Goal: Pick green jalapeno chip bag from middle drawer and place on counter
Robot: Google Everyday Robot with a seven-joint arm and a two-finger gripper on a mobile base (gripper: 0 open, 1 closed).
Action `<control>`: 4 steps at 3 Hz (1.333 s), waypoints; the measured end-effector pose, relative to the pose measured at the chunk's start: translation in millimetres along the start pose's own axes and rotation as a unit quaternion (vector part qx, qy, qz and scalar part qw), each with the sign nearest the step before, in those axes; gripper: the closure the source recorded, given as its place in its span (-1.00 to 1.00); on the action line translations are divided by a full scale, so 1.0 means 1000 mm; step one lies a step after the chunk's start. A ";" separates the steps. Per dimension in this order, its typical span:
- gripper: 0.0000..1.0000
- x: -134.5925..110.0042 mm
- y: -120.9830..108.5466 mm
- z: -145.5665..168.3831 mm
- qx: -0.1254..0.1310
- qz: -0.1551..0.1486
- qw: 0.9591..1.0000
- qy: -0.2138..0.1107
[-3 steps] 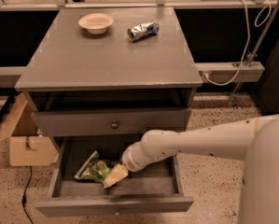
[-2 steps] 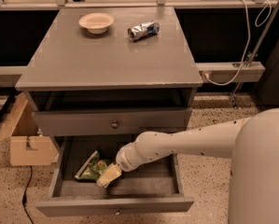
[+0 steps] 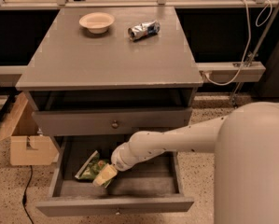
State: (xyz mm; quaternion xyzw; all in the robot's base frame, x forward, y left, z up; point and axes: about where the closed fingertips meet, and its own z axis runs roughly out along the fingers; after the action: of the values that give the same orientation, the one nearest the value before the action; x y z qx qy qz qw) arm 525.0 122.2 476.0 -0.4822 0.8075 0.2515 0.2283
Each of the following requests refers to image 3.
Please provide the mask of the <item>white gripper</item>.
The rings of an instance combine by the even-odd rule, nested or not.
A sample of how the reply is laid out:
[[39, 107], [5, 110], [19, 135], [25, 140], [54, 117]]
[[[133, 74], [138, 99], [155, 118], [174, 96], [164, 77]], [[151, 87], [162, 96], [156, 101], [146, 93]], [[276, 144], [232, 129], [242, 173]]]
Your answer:
[[140, 162], [142, 156], [142, 149], [135, 145], [125, 142], [119, 145], [112, 153], [111, 163], [106, 164], [100, 173], [94, 178], [93, 185], [96, 187], [107, 187], [111, 179], [121, 172], [127, 171]]

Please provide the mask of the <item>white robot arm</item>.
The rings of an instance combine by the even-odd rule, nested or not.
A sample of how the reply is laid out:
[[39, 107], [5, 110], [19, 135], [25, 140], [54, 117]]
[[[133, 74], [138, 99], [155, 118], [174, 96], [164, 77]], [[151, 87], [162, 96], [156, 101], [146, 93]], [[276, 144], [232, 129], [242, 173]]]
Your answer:
[[215, 224], [279, 224], [279, 103], [243, 105], [225, 117], [168, 132], [134, 133], [93, 184], [166, 151], [215, 154]]

